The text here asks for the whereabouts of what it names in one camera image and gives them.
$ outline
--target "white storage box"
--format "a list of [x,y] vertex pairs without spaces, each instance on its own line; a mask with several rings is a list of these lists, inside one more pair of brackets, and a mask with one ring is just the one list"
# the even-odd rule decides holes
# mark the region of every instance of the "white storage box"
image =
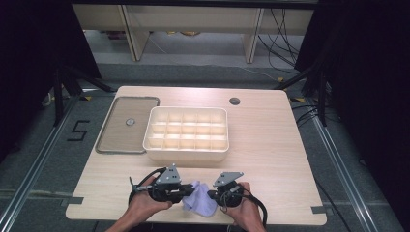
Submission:
[[222,161],[229,149],[226,110],[154,107],[143,147],[152,160]]

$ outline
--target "crumpled cloth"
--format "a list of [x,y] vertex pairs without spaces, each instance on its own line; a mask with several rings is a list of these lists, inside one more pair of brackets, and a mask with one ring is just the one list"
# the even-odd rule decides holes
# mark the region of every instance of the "crumpled cloth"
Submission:
[[190,196],[184,196],[182,202],[185,211],[192,211],[204,217],[211,217],[217,210],[218,204],[208,196],[208,186],[194,181],[192,187],[195,191]]

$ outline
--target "human hand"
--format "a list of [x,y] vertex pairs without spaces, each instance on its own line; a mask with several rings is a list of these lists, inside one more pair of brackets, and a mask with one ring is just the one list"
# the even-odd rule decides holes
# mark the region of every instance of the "human hand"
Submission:
[[[245,189],[244,195],[250,195],[250,184],[248,182],[239,184]],[[239,206],[228,207],[225,213],[234,219],[234,225],[239,225],[248,232],[266,231],[260,218],[258,206],[245,197],[242,197]]]
[[[151,176],[142,186],[148,186],[154,181],[155,177]],[[107,232],[115,231],[129,231],[136,227],[139,223],[144,222],[153,214],[167,210],[172,206],[172,202],[158,202],[155,201],[148,194],[148,191],[137,193],[130,202],[128,209],[124,214],[111,226]]]

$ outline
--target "light wood tabletop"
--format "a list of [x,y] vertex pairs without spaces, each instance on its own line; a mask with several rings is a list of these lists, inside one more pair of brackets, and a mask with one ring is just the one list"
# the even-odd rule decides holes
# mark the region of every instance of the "light wood tabletop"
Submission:
[[[210,189],[222,171],[244,172],[237,182],[249,182],[251,191],[268,211],[268,224],[323,225],[326,214],[311,173],[301,136],[286,94],[279,90],[123,86],[115,98],[156,97],[160,106],[219,107],[227,112],[229,150],[223,161],[175,161],[182,184],[206,183]],[[234,105],[231,98],[240,103]],[[96,145],[78,181],[70,204],[71,219],[118,219],[127,209],[132,190],[129,177],[138,183],[169,161],[147,154],[100,154]],[[212,217],[183,211],[182,202],[153,215],[148,221],[230,224],[220,209]]]

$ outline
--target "desk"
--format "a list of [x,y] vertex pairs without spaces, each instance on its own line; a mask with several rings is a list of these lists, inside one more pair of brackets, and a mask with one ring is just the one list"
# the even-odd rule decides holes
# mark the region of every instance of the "desk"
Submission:
[[[183,184],[199,180],[211,189],[222,171],[242,171],[239,182],[250,182],[253,194],[268,211],[268,224],[322,225],[325,214],[311,207],[322,202],[308,163],[286,94],[275,90],[217,88],[121,87],[121,96],[153,96],[161,106],[222,107],[227,111],[229,151],[214,163],[176,163]],[[231,98],[241,102],[233,105]],[[127,209],[135,182],[170,163],[155,162],[145,155],[103,155],[95,146],[80,177],[70,204],[71,219],[118,219]],[[232,219],[217,210],[213,217],[201,217],[182,210],[182,203],[155,214],[149,221],[228,224]]]

